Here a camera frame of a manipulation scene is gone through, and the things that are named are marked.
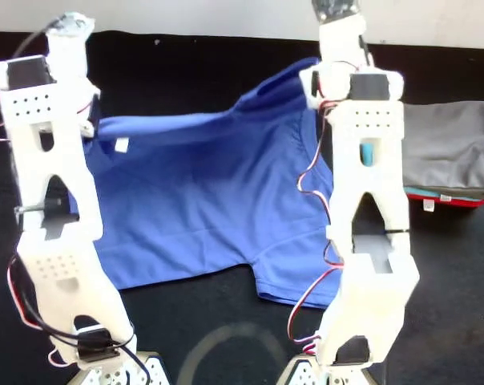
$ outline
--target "white wall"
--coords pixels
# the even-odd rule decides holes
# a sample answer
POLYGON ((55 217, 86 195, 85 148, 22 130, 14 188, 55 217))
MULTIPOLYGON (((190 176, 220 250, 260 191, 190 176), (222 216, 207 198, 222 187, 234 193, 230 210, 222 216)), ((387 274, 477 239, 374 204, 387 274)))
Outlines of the white wall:
MULTIPOLYGON (((371 43, 484 48, 484 0, 361 0, 371 43)), ((0 30, 37 30, 64 10, 96 30, 317 39, 310 0, 0 0, 0 30)))

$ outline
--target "red fabric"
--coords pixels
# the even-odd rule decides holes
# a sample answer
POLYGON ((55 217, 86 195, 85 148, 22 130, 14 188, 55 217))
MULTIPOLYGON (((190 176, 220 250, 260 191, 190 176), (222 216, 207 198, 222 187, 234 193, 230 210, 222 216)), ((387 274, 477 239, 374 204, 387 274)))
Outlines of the red fabric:
POLYGON ((450 202, 448 201, 441 201, 440 198, 434 197, 423 197, 422 195, 415 195, 415 194, 407 194, 410 199, 414 199, 416 201, 423 201, 424 199, 429 199, 430 201, 434 201, 434 203, 440 203, 442 205, 451 205, 451 206, 460 206, 460 207, 479 207, 484 205, 484 201, 464 201, 462 199, 454 199, 450 202))

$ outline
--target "black surface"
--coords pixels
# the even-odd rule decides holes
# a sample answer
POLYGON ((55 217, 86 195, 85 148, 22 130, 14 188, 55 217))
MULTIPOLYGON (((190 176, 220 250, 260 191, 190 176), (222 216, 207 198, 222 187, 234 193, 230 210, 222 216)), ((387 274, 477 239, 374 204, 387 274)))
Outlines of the black surface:
MULTIPOLYGON (((0 59, 22 36, 0 34, 0 59)), ((484 99, 484 51, 370 47, 378 65, 406 78, 410 103, 484 99)), ((42 52, 39 42, 31 52, 42 52)), ((103 90, 106 115, 218 111, 244 91, 297 59, 317 54, 314 43, 237 38, 95 35, 89 43, 93 82, 103 90)), ((49 342, 24 327, 6 288, 6 262, 16 241, 6 145, 0 144, 0 383, 65 383, 74 369, 46 362, 49 342)), ((363 205, 359 229, 379 226, 363 205)), ((389 361, 388 384, 484 384, 484 207, 472 212, 411 206, 412 252, 421 273, 406 311, 405 327, 389 361)), ((247 266, 123 292, 139 347, 158 351, 173 380, 187 353, 208 333, 238 322, 257 325, 281 351, 239 336, 213 348, 196 372, 198 384, 273 384, 298 349, 286 339, 290 311, 257 298, 247 266)), ((305 310, 296 330, 312 332, 321 312, 305 310)))

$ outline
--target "black wire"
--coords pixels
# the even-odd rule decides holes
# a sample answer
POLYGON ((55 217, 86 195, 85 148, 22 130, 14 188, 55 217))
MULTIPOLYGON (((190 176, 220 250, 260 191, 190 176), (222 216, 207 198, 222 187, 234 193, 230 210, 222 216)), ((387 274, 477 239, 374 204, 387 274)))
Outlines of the black wire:
POLYGON ((369 45, 363 38, 363 36, 360 35, 360 46, 365 52, 365 61, 367 62, 367 66, 370 66, 370 52, 369 52, 369 45))
MULTIPOLYGON (((18 261, 19 261, 18 255, 15 254, 10 259, 9 265, 12 266, 18 261)), ((51 337, 54 337, 55 339, 59 340, 60 342, 65 343, 66 345, 69 345, 71 347, 78 347, 77 344, 69 342, 69 341, 65 340, 64 338, 68 338, 68 339, 71 339, 71 340, 74 340, 74 341, 80 340, 80 341, 84 341, 84 342, 95 342, 95 343, 108 344, 108 345, 110 345, 109 348, 118 349, 118 348, 124 347, 128 343, 130 343, 130 341, 133 339, 133 337, 135 335, 135 328, 134 328, 134 326, 131 322, 130 322, 131 328, 132 328, 131 337, 124 343, 116 342, 116 341, 112 340, 111 338, 93 338, 93 337, 87 337, 87 336, 78 336, 76 334, 70 334, 70 333, 66 333, 66 332, 63 332, 61 330, 55 329, 54 327, 48 325, 42 319, 42 317, 38 313, 38 311, 30 304, 30 300, 28 299, 25 291, 20 290, 17 287, 17 285, 15 285, 15 280, 14 280, 13 277, 11 277, 11 279, 12 279, 12 285, 13 285, 16 293, 19 293, 19 295, 20 295, 20 300, 22 301, 23 308, 28 311, 30 316, 34 319, 35 323, 38 326, 41 327, 42 331, 46 332, 48 335, 50 335, 51 337)), ((91 351, 102 351, 104 349, 104 347, 95 348, 93 346, 89 346, 89 347, 87 346, 87 349, 91 350, 91 351)))
POLYGON ((37 30, 29 34, 16 48, 16 51, 12 54, 11 59, 17 59, 21 54, 28 48, 28 46, 40 35, 45 34, 50 28, 54 27, 58 22, 60 22, 65 15, 59 16, 52 20, 48 25, 46 25, 41 30, 37 30))
POLYGON ((143 362, 137 357, 136 354, 133 353, 128 347, 121 346, 121 349, 124 350, 124 352, 130 356, 131 359, 135 361, 135 363, 142 369, 142 371, 146 374, 146 385, 149 385, 151 383, 151 376, 149 374, 149 370, 146 368, 146 365, 143 364, 143 362))

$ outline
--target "t-shirt hem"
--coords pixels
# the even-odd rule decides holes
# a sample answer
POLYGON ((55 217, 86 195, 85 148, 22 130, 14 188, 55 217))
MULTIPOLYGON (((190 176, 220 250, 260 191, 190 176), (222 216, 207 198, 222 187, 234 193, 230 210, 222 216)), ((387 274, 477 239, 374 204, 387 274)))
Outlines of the t-shirt hem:
MULTIPOLYGON (((276 286, 260 279, 256 279, 256 291, 258 296, 269 301, 295 305, 304 291, 276 286)), ((303 307, 325 309, 337 295, 337 290, 329 290, 327 293, 311 293, 305 300, 303 307)))

